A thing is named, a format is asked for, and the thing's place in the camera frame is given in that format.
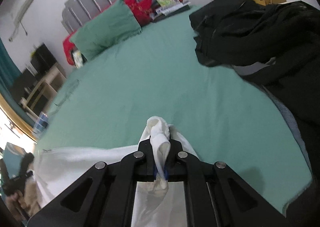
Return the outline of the person left hand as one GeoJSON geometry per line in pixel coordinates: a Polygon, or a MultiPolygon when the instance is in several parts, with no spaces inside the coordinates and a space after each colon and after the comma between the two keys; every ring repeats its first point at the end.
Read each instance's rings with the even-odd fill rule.
{"type": "Polygon", "coordinates": [[[29,206],[25,203],[23,194],[20,190],[17,190],[14,194],[7,196],[5,200],[5,204],[8,208],[8,210],[11,212],[13,217],[18,221],[21,222],[24,220],[24,217],[21,215],[21,213],[18,210],[18,205],[24,209],[29,210],[29,206]]]}

